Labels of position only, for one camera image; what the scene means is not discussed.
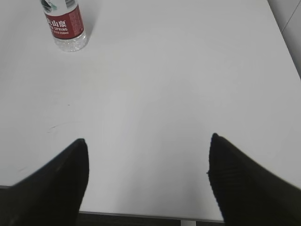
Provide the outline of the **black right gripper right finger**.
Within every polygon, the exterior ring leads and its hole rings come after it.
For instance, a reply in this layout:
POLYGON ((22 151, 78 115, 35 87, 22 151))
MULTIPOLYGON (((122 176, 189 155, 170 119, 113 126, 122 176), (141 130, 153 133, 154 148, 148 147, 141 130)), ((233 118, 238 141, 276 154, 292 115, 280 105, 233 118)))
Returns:
POLYGON ((214 133, 208 178, 227 226, 299 226, 301 190, 214 133))

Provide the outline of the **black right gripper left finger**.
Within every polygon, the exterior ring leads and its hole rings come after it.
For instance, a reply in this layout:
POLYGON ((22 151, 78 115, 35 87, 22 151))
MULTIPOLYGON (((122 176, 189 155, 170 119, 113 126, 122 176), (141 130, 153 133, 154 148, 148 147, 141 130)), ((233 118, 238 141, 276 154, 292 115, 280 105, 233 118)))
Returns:
POLYGON ((27 178, 1 189, 0 224, 76 225, 88 178, 88 148, 80 138, 27 178))

